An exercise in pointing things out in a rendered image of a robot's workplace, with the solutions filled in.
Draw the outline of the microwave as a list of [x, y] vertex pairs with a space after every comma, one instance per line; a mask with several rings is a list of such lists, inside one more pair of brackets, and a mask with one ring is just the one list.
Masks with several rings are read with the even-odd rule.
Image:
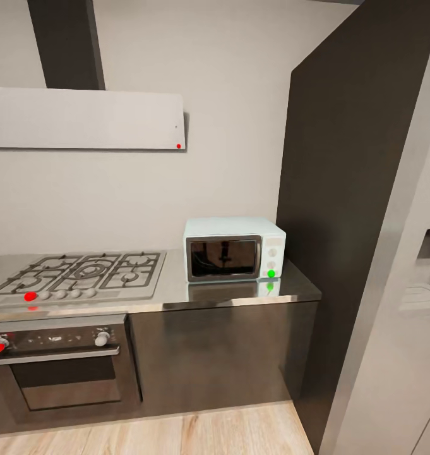
[[280, 277], [286, 232], [265, 217], [187, 218], [188, 282]]

